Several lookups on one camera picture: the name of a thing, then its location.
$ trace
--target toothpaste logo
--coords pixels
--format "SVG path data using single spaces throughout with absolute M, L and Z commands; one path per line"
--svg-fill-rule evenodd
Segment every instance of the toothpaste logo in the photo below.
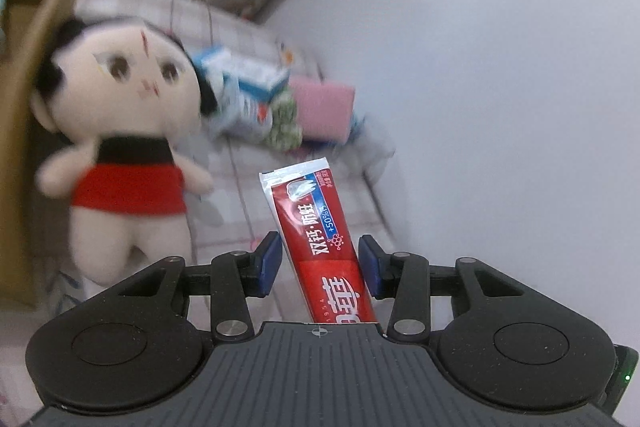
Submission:
M 353 290 L 347 279 L 322 277 L 322 289 L 326 293 L 327 303 L 336 314 L 335 321 L 338 324 L 360 322 L 358 317 L 360 294 Z

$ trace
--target doll eye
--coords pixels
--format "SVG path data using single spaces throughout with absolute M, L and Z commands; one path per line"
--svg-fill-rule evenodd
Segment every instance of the doll eye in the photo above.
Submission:
M 162 77 L 165 79 L 167 84 L 175 84 L 180 78 L 180 73 L 182 73 L 182 67 L 172 62 L 170 60 L 164 60 L 160 62 L 160 73 Z
M 118 82 L 125 82 L 126 80 L 129 80 L 131 70 L 126 58 L 120 55 L 111 57 L 108 59 L 106 66 L 109 74 Z
M 110 74 L 118 82 L 126 82 L 131 75 L 132 58 L 124 57 L 117 54 L 98 54 L 94 55 L 95 60 L 105 73 Z

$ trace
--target pink pillow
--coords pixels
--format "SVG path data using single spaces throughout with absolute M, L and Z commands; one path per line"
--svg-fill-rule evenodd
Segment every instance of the pink pillow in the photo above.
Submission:
M 302 136 L 313 140 L 346 143 L 351 132 L 355 89 L 334 82 L 317 82 L 292 76 L 289 87 L 298 104 Z

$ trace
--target red skirt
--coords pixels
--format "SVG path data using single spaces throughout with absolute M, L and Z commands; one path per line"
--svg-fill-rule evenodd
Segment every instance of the red skirt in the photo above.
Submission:
M 175 165 L 98 164 L 80 180 L 71 204 L 118 214 L 184 214 L 183 187 Z

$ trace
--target black circular joint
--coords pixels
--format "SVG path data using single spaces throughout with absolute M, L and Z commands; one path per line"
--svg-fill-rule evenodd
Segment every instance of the black circular joint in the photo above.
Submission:
M 154 298 L 87 301 L 31 337 L 26 362 L 45 405 L 101 414 L 146 407 L 197 370 L 195 327 Z
M 106 323 L 86 328 L 73 341 L 78 358 L 93 365 L 116 365 L 135 359 L 146 347 L 146 334 L 130 324 Z
M 602 329 L 537 296 L 472 303 L 441 333 L 437 355 L 471 396 L 532 412 L 597 399 L 615 364 Z
M 569 341 L 561 331 L 544 324 L 510 324 L 497 331 L 494 344 L 514 362 L 543 365 L 560 360 L 569 351 Z

